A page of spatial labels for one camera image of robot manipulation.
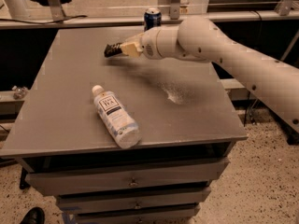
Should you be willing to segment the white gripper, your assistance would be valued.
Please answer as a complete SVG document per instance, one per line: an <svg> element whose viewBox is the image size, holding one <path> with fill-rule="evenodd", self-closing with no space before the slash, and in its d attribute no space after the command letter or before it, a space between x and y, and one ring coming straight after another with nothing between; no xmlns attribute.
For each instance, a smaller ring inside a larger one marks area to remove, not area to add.
<svg viewBox="0 0 299 224"><path fill-rule="evenodd" d="M121 43L124 55L138 58L142 53L149 59L183 57L184 49L178 43L177 26L159 26L127 38Z"/></svg>

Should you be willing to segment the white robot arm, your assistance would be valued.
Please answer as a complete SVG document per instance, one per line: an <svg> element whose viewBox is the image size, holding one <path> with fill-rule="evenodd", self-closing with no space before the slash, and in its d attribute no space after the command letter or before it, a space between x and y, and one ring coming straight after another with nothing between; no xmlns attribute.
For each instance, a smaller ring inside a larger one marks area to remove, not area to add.
<svg viewBox="0 0 299 224"><path fill-rule="evenodd" d="M121 51L130 57L216 63L299 132L299 69L235 42L206 18L151 28L126 39Z"/></svg>

